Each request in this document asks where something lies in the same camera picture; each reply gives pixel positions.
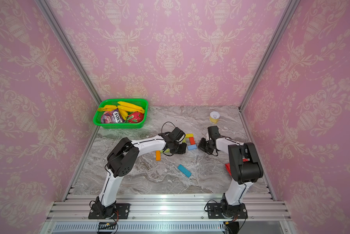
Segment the red dragon fruit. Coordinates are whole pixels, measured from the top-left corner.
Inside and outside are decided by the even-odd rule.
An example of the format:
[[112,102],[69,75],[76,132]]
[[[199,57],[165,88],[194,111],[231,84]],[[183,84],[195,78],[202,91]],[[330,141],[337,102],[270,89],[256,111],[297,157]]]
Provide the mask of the red dragon fruit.
[[144,119],[144,114],[141,112],[133,112],[126,118],[128,123],[140,123]]

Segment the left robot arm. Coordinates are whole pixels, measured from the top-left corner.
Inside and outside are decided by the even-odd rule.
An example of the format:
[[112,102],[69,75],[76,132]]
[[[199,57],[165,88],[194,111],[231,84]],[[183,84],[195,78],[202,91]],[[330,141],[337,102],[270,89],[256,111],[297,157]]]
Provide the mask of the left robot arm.
[[170,151],[179,154],[185,152],[183,139],[185,133],[178,127],[172,132],[160,133],[142,140],[122,138],[107,157],[106,179],[101,193],[90,202],[89,219],[112,219],[123,216],[117,205],[117,194],[123,178],[131,172],[138,157],[155,152]]

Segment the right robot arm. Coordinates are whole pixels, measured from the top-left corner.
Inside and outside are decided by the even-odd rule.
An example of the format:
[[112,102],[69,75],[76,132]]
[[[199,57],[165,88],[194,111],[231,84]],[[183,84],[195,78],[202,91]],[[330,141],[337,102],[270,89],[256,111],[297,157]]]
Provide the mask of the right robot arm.
[[220,201],[224,217],[246,219],[248,217],[243,199],[250,187],[263,177],[264,170],[257,149],[252,142],[241,143],[222,136],[217,126],[208,127],[208,135],[200,140],[198,148],[208,155],[228,155],[231,183]]

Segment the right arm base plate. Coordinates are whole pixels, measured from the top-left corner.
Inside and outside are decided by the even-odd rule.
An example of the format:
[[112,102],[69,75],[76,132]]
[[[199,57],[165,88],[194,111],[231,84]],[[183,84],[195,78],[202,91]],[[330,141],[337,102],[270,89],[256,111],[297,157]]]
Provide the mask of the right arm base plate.
[[221,203],[209,203],[206,205],[209,219],[247,219],[248,212],[244,203],[231,206]]

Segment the purple snack packet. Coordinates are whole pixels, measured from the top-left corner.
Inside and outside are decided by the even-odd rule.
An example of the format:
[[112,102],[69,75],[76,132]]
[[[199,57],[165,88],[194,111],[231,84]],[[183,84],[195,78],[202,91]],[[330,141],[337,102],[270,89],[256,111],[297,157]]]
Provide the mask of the purple snack packet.
[[120,115],[118,109],[113,111],[105,111],[101,117],[102,124],[116,124],[116,123],[124,123],[122,116]]

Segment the red snack bag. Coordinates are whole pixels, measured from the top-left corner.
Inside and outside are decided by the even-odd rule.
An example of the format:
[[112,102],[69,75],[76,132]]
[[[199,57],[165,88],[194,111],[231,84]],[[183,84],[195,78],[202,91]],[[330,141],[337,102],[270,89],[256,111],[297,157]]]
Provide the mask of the red snack bag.
[[[247,162],[247,161],[249,161],[249,159],[243,158],[243,162]],[[225,167],[229,175],[232,176],[230,164],[229,163],[225,164]]]

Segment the red block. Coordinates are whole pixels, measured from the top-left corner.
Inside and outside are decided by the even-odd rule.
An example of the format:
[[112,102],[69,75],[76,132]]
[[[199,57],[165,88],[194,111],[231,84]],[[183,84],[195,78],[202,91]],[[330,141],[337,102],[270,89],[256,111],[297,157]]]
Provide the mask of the red block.
[[191,145],[195,145],[195,140],[194,140],[193,137],[190,137],[190,138],[189,138],[189,141],[190,141],[190,144],[191,144]]

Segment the teal block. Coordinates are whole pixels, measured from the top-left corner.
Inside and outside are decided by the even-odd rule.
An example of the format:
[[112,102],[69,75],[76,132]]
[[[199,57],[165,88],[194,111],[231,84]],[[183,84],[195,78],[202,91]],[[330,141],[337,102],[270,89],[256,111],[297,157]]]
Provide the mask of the teal block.
[[186,169],[183,165],[180,164],[180,165],[178,166],[178,169],[179,169],[186,177],[188,177],[188,178],[191,177],[192,173],[191,173],[188,169]]

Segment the light blue block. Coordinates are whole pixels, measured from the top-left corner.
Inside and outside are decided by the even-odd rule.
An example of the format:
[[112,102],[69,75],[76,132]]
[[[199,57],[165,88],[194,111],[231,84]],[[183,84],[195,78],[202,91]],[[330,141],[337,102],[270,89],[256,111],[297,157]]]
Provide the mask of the light blue block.
[[197,146],[194,144],[194,145],[188,145],[187,146],[188,150],[195,150],[197,149]]

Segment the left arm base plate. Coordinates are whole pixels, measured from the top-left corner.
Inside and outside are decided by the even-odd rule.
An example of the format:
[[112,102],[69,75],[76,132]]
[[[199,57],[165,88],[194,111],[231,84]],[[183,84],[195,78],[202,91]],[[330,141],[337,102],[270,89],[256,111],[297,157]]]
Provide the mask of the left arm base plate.
[[101,204],[92,204],[88,215],[88,219],[115,219],[125,220],[130,212],[129,203],[112,204],[104,207]]

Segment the small yellow banana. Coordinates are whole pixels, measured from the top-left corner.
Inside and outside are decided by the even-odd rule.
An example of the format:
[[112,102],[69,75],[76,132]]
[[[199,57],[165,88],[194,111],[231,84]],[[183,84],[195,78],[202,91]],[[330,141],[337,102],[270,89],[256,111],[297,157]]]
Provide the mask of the small yellow banana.
[[98,112],[105,112],[105,111],[113,111],[116,110],[118,107],[115,105],[105,105],[104,107],[99,107]]

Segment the orange block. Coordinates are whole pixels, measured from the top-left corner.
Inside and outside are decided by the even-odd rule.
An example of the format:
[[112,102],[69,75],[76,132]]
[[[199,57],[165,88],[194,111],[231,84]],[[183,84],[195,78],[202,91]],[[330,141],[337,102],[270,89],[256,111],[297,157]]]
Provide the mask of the orange block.
[[161,151],[156,151],[156,161],[161,160]]

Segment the yellow white can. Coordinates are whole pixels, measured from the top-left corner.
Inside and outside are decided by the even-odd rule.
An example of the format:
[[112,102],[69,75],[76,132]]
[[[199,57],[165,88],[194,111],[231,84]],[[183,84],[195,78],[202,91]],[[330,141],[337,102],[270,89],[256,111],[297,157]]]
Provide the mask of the yellow white can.
[[213,111],[213,112],[210,113],[209,120],[210,120],[211,123],[217,124],[219,119],[220,119],[220,113],[219,112]]

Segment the upper yellow banana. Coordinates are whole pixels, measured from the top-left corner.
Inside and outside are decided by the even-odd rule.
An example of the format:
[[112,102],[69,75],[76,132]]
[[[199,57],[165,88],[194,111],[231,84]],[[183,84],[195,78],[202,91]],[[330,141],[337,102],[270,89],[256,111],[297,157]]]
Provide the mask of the upper yellow banana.
[[118,101],[118,109],[124,110],[126,112],[140,112],[142,114],[145,113],[145,110],[142,107],[125,101]]

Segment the lower yellow banana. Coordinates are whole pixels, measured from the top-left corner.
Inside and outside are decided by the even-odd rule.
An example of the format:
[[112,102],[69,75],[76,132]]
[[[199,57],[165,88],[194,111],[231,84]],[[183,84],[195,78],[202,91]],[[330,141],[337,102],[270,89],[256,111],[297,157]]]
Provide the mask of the lower yellow banana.
[[122,109],[118,109],[120,115],[122,116],[123,120],[126,121],[127,117],[128,117],[128,113],[125,110]]

